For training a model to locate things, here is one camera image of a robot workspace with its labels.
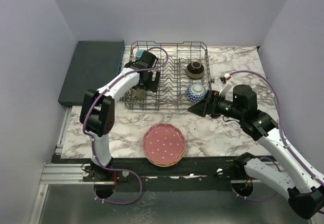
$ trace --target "table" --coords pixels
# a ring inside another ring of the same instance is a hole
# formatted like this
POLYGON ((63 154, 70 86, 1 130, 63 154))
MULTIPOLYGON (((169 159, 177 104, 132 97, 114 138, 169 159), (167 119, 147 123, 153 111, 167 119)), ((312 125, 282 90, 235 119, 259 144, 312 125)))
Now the table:
MULTIPOLYGON (((252 70, 264 74, 256 47, 208 47, 211 77, 234 70, 252 70)), ((123 63, 128 62, 130 47, 126 47, 123 63)), ((273 95, 263 81, 252 74, 236 74, 233 84, 250 85, 257 93, 258 108, 278 121, 273 95)), ((212 84, 214 90, 220 85, 212 84)), ((81 107, 73 106, 63 136, 63 159, 83 159, 92 156, 90 139, 82 133, 79 122, 81 107)), ((250 152, 256 156, 270 155, 247 136, 237 122, 221 118, 200 118, 185 110, 140 111, 128 110, 122 102, 116 103, 115 124, 109 133, 109 147, 114 158, 145 157, 143 135, 150 126, 170 123, 179 128, 187 141, 185 157, 239 156, 250 152)))

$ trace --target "gray floor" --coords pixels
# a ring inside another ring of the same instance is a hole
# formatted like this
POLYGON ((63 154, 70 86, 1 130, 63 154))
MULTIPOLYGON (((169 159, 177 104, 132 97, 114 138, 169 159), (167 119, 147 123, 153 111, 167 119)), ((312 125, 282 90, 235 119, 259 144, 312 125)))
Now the gray floor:
MULTIPOLYGON (((254 203, 239 199, 232 192, 145 192, 135 204, 116 206, 95 201, 92 189, 81 184, 50 186, 40 223, 311 223, 297 216, 281 197, 254 203)), ((253 196, 262 198, 272 194, 273 190, 258 184, 253 196)), ((113 199, 129 200, 135 195, 115 193, 113 199)))

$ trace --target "stack of plates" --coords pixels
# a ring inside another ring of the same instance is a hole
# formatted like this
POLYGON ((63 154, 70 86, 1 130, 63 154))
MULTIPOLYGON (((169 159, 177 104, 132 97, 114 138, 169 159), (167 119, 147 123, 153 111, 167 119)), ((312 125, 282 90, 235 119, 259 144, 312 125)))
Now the stack of plates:
POLYGON ((178 163, 186 151, 186 140, 172 124, 158 124, 144 134, 143 149, 147 159, 156 166, 178 163))

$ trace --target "wire dish rack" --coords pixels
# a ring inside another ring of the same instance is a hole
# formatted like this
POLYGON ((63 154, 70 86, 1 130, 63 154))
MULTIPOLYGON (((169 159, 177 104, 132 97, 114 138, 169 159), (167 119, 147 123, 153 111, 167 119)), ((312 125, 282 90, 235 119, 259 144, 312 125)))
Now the wire dish rack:
MULTIPOLYGON (((164 48, 169 55, 166 66, 160 68, 161 72, 158 91, 144 92, 144 99, 137 100, 138 91, 130 89, 124 95, 124 102, 128 109, 160 110, 160 109, 188 109, 192 102, 187 98, 187 88, 194 83, 201 83, 207 90, 211 89, 211 74, 208 61, 207 46, 203 42, 183 43, 156 43, 153 41, 137 41, 131 46, 130 61, 135 61, 138 50, 147 50, 151 47, 164 48), (203 78, 199 80, 190 79, 185 69, 188 64, 199 61, 205 68, 203 78)), ((162 64, 165 54, 161 50, 151 50, 158 57, 157 65, 162 64)))

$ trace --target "blue and white bowl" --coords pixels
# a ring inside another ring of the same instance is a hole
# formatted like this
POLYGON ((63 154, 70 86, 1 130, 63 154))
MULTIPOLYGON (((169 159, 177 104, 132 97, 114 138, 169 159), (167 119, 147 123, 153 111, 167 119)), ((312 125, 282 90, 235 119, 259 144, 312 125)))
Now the blue and white bowl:
POLYGON ((201 84, 196 83, 188 87, 187 97, 194 103, 200 102, 206 96, 207 90, 201 84))

